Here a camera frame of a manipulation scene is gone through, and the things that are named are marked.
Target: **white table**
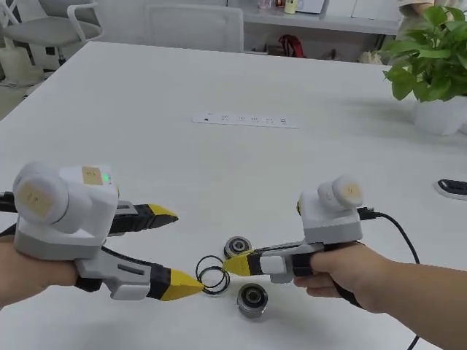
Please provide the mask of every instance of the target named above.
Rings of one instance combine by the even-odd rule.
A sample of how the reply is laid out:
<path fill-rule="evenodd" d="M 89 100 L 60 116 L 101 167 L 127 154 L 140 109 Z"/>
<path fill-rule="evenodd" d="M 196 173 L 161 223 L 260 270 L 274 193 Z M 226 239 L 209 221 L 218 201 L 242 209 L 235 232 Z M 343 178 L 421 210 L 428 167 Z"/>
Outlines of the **white table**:
<path fill-rule="evenodd" d="M 0 122 L 0 188 L 29 160 L 108 163 L 122 198 L 159 203 L 180 221 L 109 239 L 113 248 L 193 273 L 235 235 L 255 246 L 303 236 L 295 210 L 305 187 L 353 174 L 366 204 L 406 228 L 425 263 L 467 268 L 467 203 L 441 197 L 440 178 L 466 179 L 467 137 L 414 129 L 382 67 L 256 55 L 90 43 Z M 298 130 L 193 124 L 195 112 L 283 115 Z M 14 217 L 0 217 L 2 226 Z M 363 224 L 366 243 L 412 257 L 386 222 Z M 248 322 L 238 289 L 259 281 L 267 314 Z M 222 297 L 116 302 L 51 288 L 0 313 L 1 349 L 406 349 L 412 334 L 385 315 L 307 297 L 265 278 L 233 278 Z M 421 343 L 417 350 L 433 349 Z"/>

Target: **ball bearing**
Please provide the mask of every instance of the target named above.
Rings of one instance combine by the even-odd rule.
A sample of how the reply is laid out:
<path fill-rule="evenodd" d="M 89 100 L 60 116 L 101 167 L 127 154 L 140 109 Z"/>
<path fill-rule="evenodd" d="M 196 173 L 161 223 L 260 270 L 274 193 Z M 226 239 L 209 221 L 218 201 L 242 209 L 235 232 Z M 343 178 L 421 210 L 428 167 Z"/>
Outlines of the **ball bearing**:
<path fill-rule="evenodd" d="M 245 284 L 237 295 L 240 312 L 249 319 L 261 317 L 268 304 L 268 293 L 259 284 Z"/>
<path fill-rule="evenodd" d="M 230 238 L 225 244 L 224 255 L 225 258 L 229 259 L 251 249 L 252 245 L 250 241 L 248 241 L 245 237 L 236 236 Z"/>

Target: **beige label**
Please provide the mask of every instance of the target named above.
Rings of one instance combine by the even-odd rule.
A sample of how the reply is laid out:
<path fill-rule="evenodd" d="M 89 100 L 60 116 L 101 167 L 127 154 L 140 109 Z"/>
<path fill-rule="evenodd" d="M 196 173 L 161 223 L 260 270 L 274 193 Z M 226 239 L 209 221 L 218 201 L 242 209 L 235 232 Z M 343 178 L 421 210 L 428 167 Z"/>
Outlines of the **beige label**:
<path fill-rule="evenodd" d="M 362 192 L 360 191 L 358 184 L 349 184 L 345 187 L 345 195 L 351 198 L 360 198 L 362 196 Z"/>
<path fill-rule="evenodd" d="M 82 181 L 85 184 L 104 184 L 102 182 L 101 169 L 90 166 L 82 167 Z"/>
<path fill-rule="evenodd" d="M 21 187 L 18 200 L 39 217 L 46 217 L 53 205 L 52 200 L 46 193 L 38 190 L 29 182 Z"/>

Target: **white shelf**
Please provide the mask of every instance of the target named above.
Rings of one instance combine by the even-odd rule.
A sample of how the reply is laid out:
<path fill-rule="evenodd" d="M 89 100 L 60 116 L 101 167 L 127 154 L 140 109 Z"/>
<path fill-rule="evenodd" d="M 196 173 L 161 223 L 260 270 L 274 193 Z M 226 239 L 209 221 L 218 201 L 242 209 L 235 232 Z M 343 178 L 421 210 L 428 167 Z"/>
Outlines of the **white shelf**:
<path fill-rule="evenodd" d="M 258 9 L 253 5 L 231 5 L 243 10 L 246 23 L 274 24 L 303 28 L 328 29 L 331 31 L 352 31 L 355 33 L 396 35 L 399 23 L 390 20 L 367 20 L 365 18 L 312 15 L 297 12 L 294 15 L 284 13 L 283 9 Z"/>

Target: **hand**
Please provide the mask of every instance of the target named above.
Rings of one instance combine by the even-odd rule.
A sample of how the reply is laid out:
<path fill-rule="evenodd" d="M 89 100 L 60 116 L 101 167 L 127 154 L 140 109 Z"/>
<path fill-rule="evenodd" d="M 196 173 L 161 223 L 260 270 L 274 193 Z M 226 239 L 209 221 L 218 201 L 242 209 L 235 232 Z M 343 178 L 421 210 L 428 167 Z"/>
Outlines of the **hand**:
<path fill-rule="evenodd" d="M 425 11 L 427 8 L 434 6 L 431 3 L 424 3 L 424 4 L 413 4 L 412 8 L 414 11 L 418 14 L 421 15 L 423 11 Z"/>
<path fill-rule="evenodd" d="M 73 286 L 71 262 L 36 260 L 16 251 L 13 237 L 0 239 L 0 308 L 33 297 L 52 285 Z"/>
<path fill-rule="evenodd" d="M 312 297 L 340 298 L 333 280 L 353 292 L 364 309 L 384 312 L 379 291 L 394 262 L 362 244 L 350 244 L 332 252 L 313 254 L 310 265 L 315 275 L 295 278 L 297 287 L 306 288 Z"/>

